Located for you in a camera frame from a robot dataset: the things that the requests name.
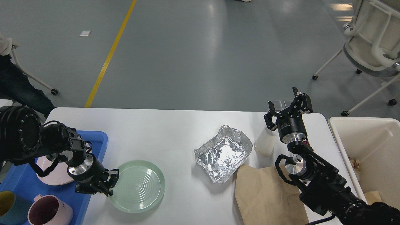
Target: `crumpled aluminum foil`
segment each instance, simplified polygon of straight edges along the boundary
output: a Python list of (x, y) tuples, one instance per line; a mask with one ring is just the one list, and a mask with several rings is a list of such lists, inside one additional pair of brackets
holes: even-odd
[(194, 156), (211, 181), (222, 184), (246, 160), (252, 148), (252, 142), (242, 131), (224, 125), (215, 137), (194, 150)]

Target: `jeans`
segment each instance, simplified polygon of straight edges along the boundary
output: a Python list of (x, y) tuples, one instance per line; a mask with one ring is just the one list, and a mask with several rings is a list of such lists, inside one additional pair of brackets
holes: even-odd
[(8, 95), (22, 105), (49, 116), (55, 108), (43, 91), (34, 88), (27, 76), (11, 62), (11, 56), (0, 55), (0, 92)]

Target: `black cable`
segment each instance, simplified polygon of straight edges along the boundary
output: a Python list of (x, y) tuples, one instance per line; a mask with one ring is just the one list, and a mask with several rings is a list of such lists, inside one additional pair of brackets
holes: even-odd
[(35, 173), (37, 173), (40, 177), (45, 177), (47, 175), (49, 175), (58, 165), (59, 163), (59, 158), (57, 157), (53, 163), (47, 167), (44, 171), (42, 170), (42, 168), (40, 168), (36, 163), (35, 163), (35, 159), (31, 159), (29, 161), (29, 165), (30, 167), (33, 169), (33, 171), (35, 171)]
[(328, 218), (324, 218), (324, 219), (320, 219), (320, 220), (317, 220), (317, 221), (314, 221), (314, 222), (311, 222), (311, 223), (307, 223), (306, 225), (315, 225), (315, 224), (319, 224), (319, 223), (324, 223), (324, 222), (333, 220), (334, 218), (335, 218), (335, 215), (331, 215)]
[(48, 121), (47, 123), (43, 124), (43, 126), (46, 126), (49, 123), (60, 123), (59, 121)]
[(87, 151), (86, 151), (86, 153), (89, 153), (89, 152), (91, 152), (91, 151), (92, 151), (92, 149), (93, 149), (93, 143), (92, 143), (92, 142), (90, 142), (90, 141), (86, 141), (86, 143), (88, 143), (88, 144), (89, 144), (89, 148), (87, 148)]
[(296, 184), (294, 184), (293, 181), (290, 181), (290, 180), (288, 180), (288, 179), (285, 177), (285, 174), (283, 174), (282, 170), (280, 169), (279, 163), (280, 163), (280, 161), (281, 161), (282, 159), (288, 160), (289, 157), (286, 156), (286, 155), (279, 155), (279, 156), (276, 158), (276, 161), (275, 161), (276, 171), (278, 172), (280, 178), (282, 178), (282, 180), (283, 180), (285, 183), (288, 183), (288, 184), (290, 184), (290, 185), (296, 186)]

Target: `white chair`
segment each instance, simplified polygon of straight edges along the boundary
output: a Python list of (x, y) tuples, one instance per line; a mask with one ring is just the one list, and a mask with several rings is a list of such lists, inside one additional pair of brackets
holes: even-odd
[[(395, 8), (400, 8), (398, 0), (384, 1), (394, 2)], [(349, 41), (312, 76), (313, 80), (317, 80), (321, 70), (344, 52), (351, 63), (358, 68), (356, 73), (360, 74), (364, 71), (379, 78), (393, 77), (388, 82), (383, 82), (382, 87), (352, 109), (343, 111), (342, 116), (348, 116), (400, 78), (400, 12), (386, 3), (378, 0), (356, 1), (352, 20), (343, 26), (344, 34), (350, 36)], [(389, 105), (396, 104), (396, 98), (399, 96), (400, 93), (389, 101)]]
[(50, 92), (51, 92), (53, 95), (57, 95), (57, 94), (58, 94), (58, 90), (57, 90), (57, 89), (52, 88), (50, 85), (48, 85), (48, 84), (45, 83), (44, 81), (40, 80), (38, 77), (34, 76), (34, 75), (31, 74), (30, 72), (28, 72), (27, 70), (25, 70), (25, 69), (22, 68), (21, 63), (19, 62), (18, 56), (17, 56), (17, 51), (16, 51), (16, 48), (17, 48), (17, 47), (18, 47), (18, 44), (15, 44), (15, 45), (12, 46), (12, 49), (11, 49), (12, 55), (14, 56), (14, 61), (15, 61), (15, 64), (17, 65), (17, 67), (18, 67), (20, 70), (22, 70), (22, 71), (24, 72), (24, 74), (25, 74), (27, 77), (30, 77), (30, 78), (34, 79), (36, 82), (38, 82), (39, 84), (45, 86), (47, 89), (50, 90)]

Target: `brown paper bag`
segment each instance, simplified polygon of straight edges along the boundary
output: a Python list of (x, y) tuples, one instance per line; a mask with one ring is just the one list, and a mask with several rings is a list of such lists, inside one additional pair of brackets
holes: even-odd
[(379, 195), (379, 191), (370, 191), (367, 193), (364, 193), (365, 199), (367, 200), (368, 205), (372, 205), (373, 203), (377, 201), (382, 201)]
[[(284, 166), (282, 171), (288, 173)], [(275, 167), (255, 169), (243, 164), (236, 177), (235, 198), (245, 225), (308, 223), (296, 186), (285, 183)]]

